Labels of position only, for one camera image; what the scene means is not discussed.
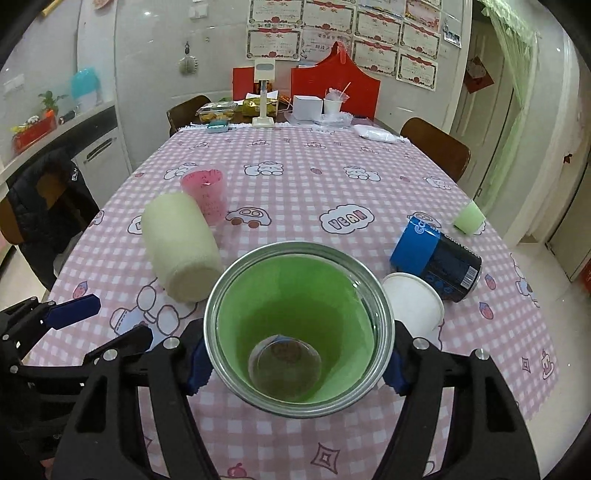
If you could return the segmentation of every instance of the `wooden chair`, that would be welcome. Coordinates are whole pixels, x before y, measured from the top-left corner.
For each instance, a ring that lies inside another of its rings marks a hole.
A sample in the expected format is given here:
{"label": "wooden chair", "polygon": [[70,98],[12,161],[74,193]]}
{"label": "wooden chair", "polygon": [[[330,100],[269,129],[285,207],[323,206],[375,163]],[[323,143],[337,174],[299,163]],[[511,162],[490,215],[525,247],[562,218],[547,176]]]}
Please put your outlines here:
{"label": "wooden chair", "polygon": [[408,120],[400,135],[408,138],[455,182],[468,166],[470,149],[421,118]]}
{"label": "wooden chair", "polygon": [[172,107],[166,116],[170,124],[170,136],[172,137],[179,128],[186,127],[195,119],[195,112],[206,103],[211,102],[205,95],[199,95],[180,105]]}

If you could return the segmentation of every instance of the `white box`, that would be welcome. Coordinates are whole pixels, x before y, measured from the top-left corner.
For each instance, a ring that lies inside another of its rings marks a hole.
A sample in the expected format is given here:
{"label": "white box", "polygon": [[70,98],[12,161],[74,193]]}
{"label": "white box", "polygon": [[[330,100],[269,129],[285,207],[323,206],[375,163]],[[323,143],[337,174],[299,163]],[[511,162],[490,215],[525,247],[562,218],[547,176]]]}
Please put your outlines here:
{"label": "white box", "polygon": [[318,120],[322,115],[322,98],[294,95],[293,115],[297,120]]}

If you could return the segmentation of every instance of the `pink checkered tablecloth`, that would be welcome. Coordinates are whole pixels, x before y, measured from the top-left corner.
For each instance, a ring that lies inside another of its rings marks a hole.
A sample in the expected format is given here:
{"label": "pink checkered tablecloth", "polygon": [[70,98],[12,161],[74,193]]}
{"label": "pink checkered tablecloth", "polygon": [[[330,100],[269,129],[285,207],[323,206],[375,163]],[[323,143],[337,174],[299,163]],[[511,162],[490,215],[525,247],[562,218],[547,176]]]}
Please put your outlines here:
{"label": "pink checkered tablecloth", "polygon": [[[164,338],[179,335],[203,315],[204,302],[178,304],[166,296],[141,236],[144,206],[178,190],[180,175],[196,164],[216,165],[227,174],[230,212],[213,228],[226,266],[260,245],[302,240],[339,248],[382,278],[390,272],[389,256],[408,217],[422,216],[483,259],[476,290],[460,303],[446,304],[445,320],[431,340],[464,355],[479,347],[488,350],[526,419],[549,395],[558,376],[556,356],[521,270],[487,223],[474,236],[452,227],[469,201],[466,195],[409,143],[380,144],[350,131],[303,127],[215,135],[186,130],[168,140],[97,215],[51,292],[58,303],[94,293],[102,303],[100,313],[49,332],[31,351],[32,364],[76,365],[86,352],[140,320]],[[366,219],[333,221],[359,209]],[[164,473],[149,393],[141,389],[140,396],[152,467]],[[214,372],[189,402],[222,476],[358,480],[374,474],[404,399],[376,386],[331,416],[285,419],[247,405]],[[443,458],[451,413],[452,397],[445,392],[426,472]]]}

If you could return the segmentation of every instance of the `white foam roll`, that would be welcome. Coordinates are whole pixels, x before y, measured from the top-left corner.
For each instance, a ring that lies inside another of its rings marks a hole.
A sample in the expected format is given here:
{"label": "white foam roll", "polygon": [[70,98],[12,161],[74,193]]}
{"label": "white foam roll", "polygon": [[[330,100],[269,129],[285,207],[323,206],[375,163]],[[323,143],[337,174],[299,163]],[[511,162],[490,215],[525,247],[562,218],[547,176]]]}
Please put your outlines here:
{"label": "white foam roll", "polygon": [[177,301],[209,297],[223,272],[222,259],[199,206],[189,195],[152,200],[141,219],[146,253],[158,282]]}

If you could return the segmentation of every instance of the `barcode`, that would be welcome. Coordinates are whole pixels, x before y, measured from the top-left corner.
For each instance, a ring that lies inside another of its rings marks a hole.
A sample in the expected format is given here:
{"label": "barcode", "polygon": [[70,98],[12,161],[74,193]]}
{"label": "barcode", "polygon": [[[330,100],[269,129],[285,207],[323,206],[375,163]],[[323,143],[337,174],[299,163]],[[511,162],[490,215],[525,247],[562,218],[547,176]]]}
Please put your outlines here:
{"label": "barcode", "polygon": [[476,270],[475,268],[472,268],[472,267],[468,267],[468,271],[466,272],[466,275],[464,276],[464,280],[462,280],[462,283],[460,285],[467,290],[470,289],[470,287],[472,286],[472,284],[476,280],[477,275],[478,275],[478,270]]}

